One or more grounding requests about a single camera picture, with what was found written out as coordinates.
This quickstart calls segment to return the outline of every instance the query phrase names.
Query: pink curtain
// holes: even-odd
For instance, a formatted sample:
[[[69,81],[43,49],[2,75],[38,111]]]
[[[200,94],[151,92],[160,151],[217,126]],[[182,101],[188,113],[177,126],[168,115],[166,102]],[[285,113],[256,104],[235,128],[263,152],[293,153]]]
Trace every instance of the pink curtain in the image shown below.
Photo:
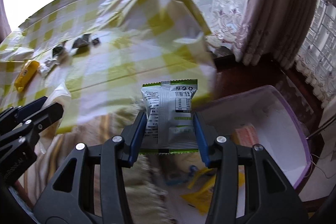
[[[0,0],[0,43],[11,33],[11,28],[5,13],[3,0]]]
[[[316,0],[248,0],[232,50],[236,61],[256,65],[272,52],[290,68],[310,26]]]

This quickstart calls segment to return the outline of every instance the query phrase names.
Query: metal screw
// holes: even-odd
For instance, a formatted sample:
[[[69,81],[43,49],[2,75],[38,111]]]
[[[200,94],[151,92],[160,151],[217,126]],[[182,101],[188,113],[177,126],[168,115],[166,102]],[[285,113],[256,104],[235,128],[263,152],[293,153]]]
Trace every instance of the metal screw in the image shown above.
[[[84,143],[78,143],[77,145],[76,145],[76,149],[77,150],[83,150],[85,148],[85,144]]]
[[[226,142],[226,138],[224,136],[218,136],[216,140],[219,143],[225,143]]]
[[[256,144],[255,146],[253,146],[255,151],[261,151],[264,149],[264,147],[261,144]]]
[[[26,141],[26,137],[19,138],[19,143],[24,143]]]
[[[123,137],[122,136],[114,136],[112,138],[112,141],[114,141],[115,143],[119,143],[123,140]]]

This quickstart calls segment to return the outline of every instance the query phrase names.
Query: blue gripper pad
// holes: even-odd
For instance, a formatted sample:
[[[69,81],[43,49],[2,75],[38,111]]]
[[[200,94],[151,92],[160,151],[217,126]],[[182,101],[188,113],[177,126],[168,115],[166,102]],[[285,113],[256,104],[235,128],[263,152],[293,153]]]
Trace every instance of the blue gripper pad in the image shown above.
[[[210,158],[209,158],[209,146],[204,135],[203,130],[206,130],[206,125],[204,123],[203,117],[199,113],[193,115],[193,125],[196,134],[196,140],[198,144],[198,150],[201,154],[202,162],[204,162],[206,167],[209,167]]]
[[[133,130],[135,130],[135,133],[130,143],[130,152],[128,158],[128,163],[130,164],[130,166],[132,166],[138,159],[138,154],[145,133],[146,124],[147,124],[146,113],[143,111],[139,112],[133,124],[133,127],[136,128],[132,128]]]

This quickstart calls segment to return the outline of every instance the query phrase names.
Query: green and white packet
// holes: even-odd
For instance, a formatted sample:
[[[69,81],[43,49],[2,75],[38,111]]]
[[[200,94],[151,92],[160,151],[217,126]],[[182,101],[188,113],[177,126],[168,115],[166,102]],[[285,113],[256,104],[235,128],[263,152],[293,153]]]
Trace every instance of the green and white packet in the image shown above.
[[[191,99],[197,80],[163,81],[141,88],[147,112],[142,149],[170,153],[197,149]]]

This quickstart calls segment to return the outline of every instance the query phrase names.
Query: yellow wrapper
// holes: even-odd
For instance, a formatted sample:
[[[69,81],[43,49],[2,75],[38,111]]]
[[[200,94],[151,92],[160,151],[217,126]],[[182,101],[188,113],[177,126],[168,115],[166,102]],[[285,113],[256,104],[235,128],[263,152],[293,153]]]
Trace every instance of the yellow wrapper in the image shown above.
[[[35,60],[28,60],[22,67],[22,70],[14,82],[17,92],[22,92],[33,75],[36,73],[40,63]]]
[[[208,213],[212,199],[213,187],[215,186],[216,175],[212,176],[199,191],[195,193],[181,195],[180,197],[186,200],[189,204],[198,209],[201,215]],[[238,187],[245,183],[245,174],[238,172]]]

